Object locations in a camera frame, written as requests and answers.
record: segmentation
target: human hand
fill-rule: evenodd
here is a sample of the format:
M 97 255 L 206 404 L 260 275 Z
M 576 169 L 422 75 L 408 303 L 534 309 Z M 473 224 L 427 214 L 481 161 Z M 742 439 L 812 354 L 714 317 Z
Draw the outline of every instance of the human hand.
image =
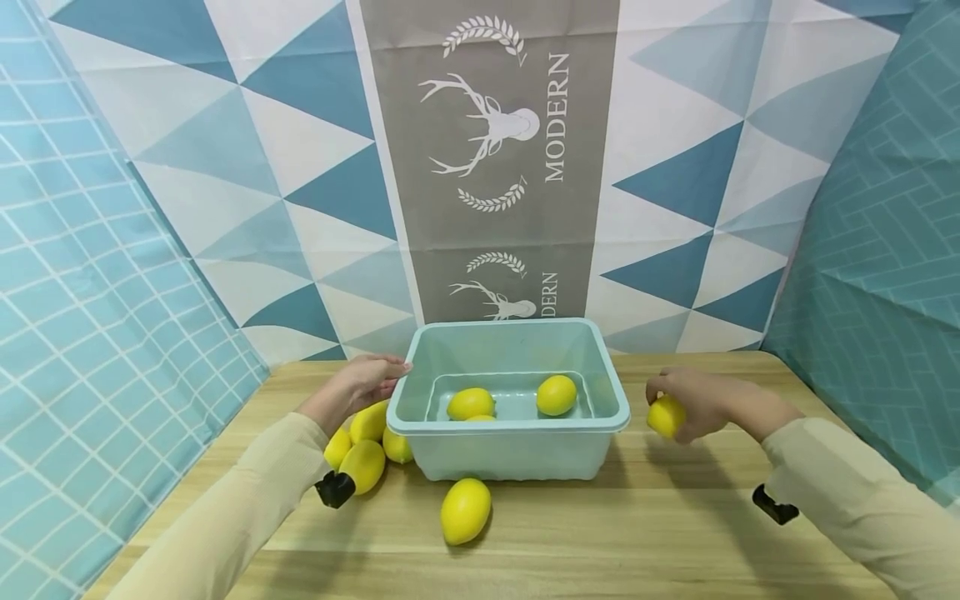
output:
M 689 444 L 720 431 L 728 422 L 742 427 L 758 442 L 803 414 L 755 383 L 689 367 L 667 367 L 647 381 L 647 403 L 670 394 L 686 410 L 686 421 L 674 440 Z
M 305 400 L 297 412 L 332 436 L 350 415 L 390 397 L 397 380 L 412 368 L 392 354 L 357 356 Z

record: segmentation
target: plastic basket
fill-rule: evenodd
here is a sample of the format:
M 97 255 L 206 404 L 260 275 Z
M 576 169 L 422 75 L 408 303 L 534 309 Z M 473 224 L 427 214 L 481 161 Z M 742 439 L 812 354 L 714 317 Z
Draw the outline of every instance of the plastic basket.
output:
M 600 331 L 586 319 L 430 324 L 407 360 L 414 369 L 396 386 L 387 424 L 433 481 L 592 479 L 630 421 Z M 547 417 L 537 388 L 558 373 L 573 379 L 577 402 Z M 449 419 L 450 398 L 470 387 L 490 391 L 496 420 Z

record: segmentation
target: wooden table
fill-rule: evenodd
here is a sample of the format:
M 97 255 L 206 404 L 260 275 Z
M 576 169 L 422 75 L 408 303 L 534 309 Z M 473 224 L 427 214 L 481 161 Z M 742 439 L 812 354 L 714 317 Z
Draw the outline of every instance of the wooden table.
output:
M 750 379 L 810 416 L 836 420 L 780 360 L 737 352 L 617 356 L 613 362 L 633 420 L 615 436 L 594 481 L 491 483 L 491 523 L 481 539 L 458 549 L 448 549 L 440 532 L 449 484 L 427 481 L 415 465 L 392 465 L 379 490 L 339 511 L 311 490 L 229 599 L 893 597 L 805 518 L 779 527 L 751 503 L 751 491 L 770 468 L 742 431 L 731 427 L 699 447 L 680 447 L 646 427 L 644 384 L 668 364 Z M 260 431 L 338 367 L 279 369 L 85 598 L 104 598 Z

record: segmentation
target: lemon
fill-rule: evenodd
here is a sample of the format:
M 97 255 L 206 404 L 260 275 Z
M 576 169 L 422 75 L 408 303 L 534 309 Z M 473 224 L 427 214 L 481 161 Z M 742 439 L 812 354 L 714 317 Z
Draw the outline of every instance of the lemon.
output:
M 380 481 L 386 457 L 380 444 L 372 440 L 361 440 L 350 449 L 344 462 L 340 464 L 340 472 L 353 480 L 356 495 L 369 492 Z
M 344 462 L 344 457 L 347 456 L 352 447 L 353 442 L 350 441 L 350 434 L 347 430 L 343 427 L 337 429 L 337 433 L 333 434 L 329 444 L 324 449 L 324 458 L 330 468 L 333 470 L 340 468 L 340 464 Z
M 671 440 L 686 420 L 686 409 L 676 398 L 663 395 L 650 405 L 647 424 L 651 429 Z
M 350 424 L 350 439 L 354 444 L 361 440 L 379 442 L 387 428 L 387 400 L 380 400 L 353 416 Z
M 458 546 L 483 531 L 490 517 L 490 490 L 479 479 L 461 479 L 453 484 L 440 507 L 444 541 Z
M 387 458 L 401 465 L 414 460 L 414 453 L 407 439 L 398 436 L 390 430 L 390 427 L 383 430 L 383 451 L 386 452 Z
M 467 388 L 453 395 L 446 406 L 446 414 L 453 420 L 467 420 L 477 415 L 493 415 L 493 396 L 483 388 Z
M 537 388 L 537 410 L 559 417 L 577 402 L 577 386 L 566 375 L 553 375 Z

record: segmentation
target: wheat laurel emblem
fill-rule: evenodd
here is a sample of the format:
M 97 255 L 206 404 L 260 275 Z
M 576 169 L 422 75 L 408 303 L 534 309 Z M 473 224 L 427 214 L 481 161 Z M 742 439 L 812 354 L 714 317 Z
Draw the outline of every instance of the wheat laurel emblem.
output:
M 519 182 L 511 185 L 510 189 L 496 198 L 477 198 L 460 187 L 457 188 L 457 195 L 460 197 L 461 202 L 474 210 L 479 210 L 480 212 L 498 212 L 510 208 L 516 204 L 516 201 L 523 198 L 523 194 L 526 193 L 526 188 L 524 187 L 526 184 L 527 180 L 521 175 Z
M 520 277 L 527 276 L 527 266 L 509 252 L 484 252 L 467 263 L 467 273 L 472 273 L 481 265 L 504 265 Z
M 520 31 L 498 16 L 472 16 L 457 25 L 457 29 L 444 39 L 444 58 L 472 37 L 500 42 L 507 54 L 516 57 L 520 66 L 527 60 L 527 53 L 523 52 L 525 40 L 520 37 Z

